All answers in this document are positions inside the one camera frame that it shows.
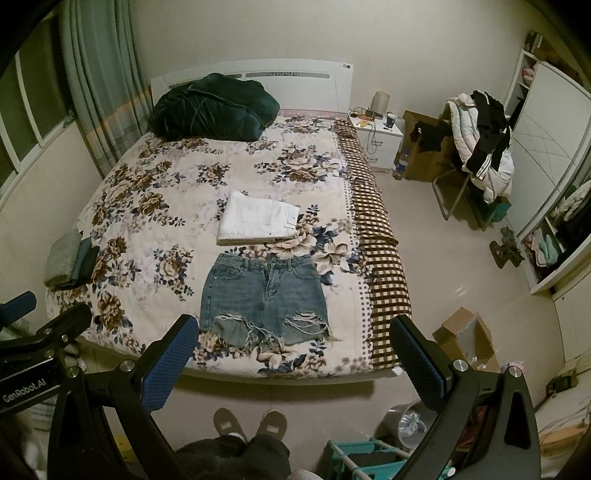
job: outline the plastic bag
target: plastic bag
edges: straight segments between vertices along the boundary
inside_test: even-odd
[[[398,423],[398,438],[404,439],[417,433],[427,431],[427,426],[421,421],[421,416],[414,410],[408,410],[400,417]]]

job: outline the white headboard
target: white headboard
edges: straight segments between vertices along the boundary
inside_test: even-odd
[[[349,111],[353,65],[302,59],[224,61],[167,73],[151,79],[154,104],[171,88],[213,72],[261,82],[283,109]]]

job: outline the ripped denim shorts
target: ripped denim shorts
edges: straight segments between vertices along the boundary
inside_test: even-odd
[[[247,349],[329,334],[322,284],[309,255],[251,260],[220,254],[203,287],[200,317],[201,330]]]

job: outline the dark green blanket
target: dark green blanket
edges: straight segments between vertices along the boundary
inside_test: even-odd
[[[165,140],[205,137],[254,142],[273,123],[279,103],[256,80],[221,73],[165,93],[152,111],[152,130]]]

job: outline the gray curtain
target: gray curtain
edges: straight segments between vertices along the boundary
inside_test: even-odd
[[[129,0],[64,0],[61,47],[74,107],[103,175],[148,129]]]

